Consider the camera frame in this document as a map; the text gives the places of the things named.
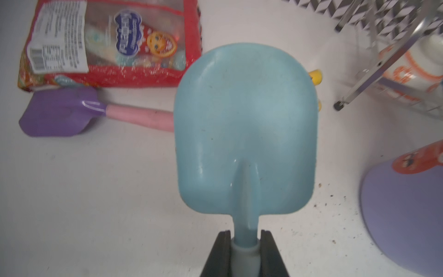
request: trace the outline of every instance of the red package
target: red package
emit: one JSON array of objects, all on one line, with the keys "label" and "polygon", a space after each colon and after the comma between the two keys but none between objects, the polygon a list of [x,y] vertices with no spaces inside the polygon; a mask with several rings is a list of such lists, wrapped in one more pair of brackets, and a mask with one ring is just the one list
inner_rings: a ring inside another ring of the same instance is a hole
[{"label": "red package", "polygon": [[156,1],[39,0],[18,86],[177,86],[201,56],[197,0]]}]

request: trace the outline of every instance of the blue logo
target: blue logo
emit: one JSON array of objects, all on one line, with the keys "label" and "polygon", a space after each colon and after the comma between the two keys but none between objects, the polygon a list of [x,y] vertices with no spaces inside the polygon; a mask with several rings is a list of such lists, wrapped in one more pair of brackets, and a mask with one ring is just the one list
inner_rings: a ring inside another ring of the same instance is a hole
[{"label": "blue logo", "polygon": [[138,42],[143,34],[141,16],[135,11],[120,11],[114,18],[117,24],[117,50],[125,56],[134,56],[139,51]]}]

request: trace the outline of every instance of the light blue toy shovel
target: light blue toy shovel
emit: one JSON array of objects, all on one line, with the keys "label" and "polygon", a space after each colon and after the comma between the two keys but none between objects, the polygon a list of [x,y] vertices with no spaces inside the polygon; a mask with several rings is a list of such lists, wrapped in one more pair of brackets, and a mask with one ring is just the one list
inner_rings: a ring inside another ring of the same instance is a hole
[{"label": "light blue toy shovel", "polygon": [[174,106],[180,194],[195,211],[233,217],[234,277],[259,274],[259,216],[295,212],[311,197],[317,120],[310,76],[273,47],[216,48],[182,78]]}]

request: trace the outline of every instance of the checkered fabric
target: checkered fabric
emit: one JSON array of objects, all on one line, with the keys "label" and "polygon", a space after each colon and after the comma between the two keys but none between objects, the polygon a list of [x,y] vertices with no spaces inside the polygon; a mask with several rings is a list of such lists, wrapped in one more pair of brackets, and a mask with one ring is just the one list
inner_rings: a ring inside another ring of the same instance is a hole
[{"label": "checkered fabric", "polygon": [[[316,13],[327,15],[339,20],[352,0],[284,0],[293,2],[299,7],[311,10]],[[417,16],[418,8],[412,4],[412,1],[420,0],[375,0],[376,5],[376,26],[379,35],[385,36],[390,40],[401,39],[407,28],[412,24]],[[356,9],[348,24],[357,26],[363,30],[369,30],[368,21],[365,18],[368,10],[367,0],[362,0],[360,6]],[[443,0],[440,2],[439,16],[429,25],[425,34],[443,35]]]}]

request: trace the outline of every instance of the toy shovel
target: toy shovel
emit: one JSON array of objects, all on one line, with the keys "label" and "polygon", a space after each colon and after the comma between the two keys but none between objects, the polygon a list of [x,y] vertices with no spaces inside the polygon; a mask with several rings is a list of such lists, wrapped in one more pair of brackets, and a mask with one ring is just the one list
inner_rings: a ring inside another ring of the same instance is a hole
[{"label": "toy shovel", "polygon": [[107,105],[98,100],[93,87],[34,92],[19,125],[31,137],[70,137],[80,133],[94,117],[174,131],[172,112]]},{"label": "toy shovel", "polygon": [[259,216],[295,212],[311,197],[317,120],[310,76],[273,47],[216,48],[182,78],[174,106],[180,194],[195,211],[232,216],[233,276],[259,274]]}]

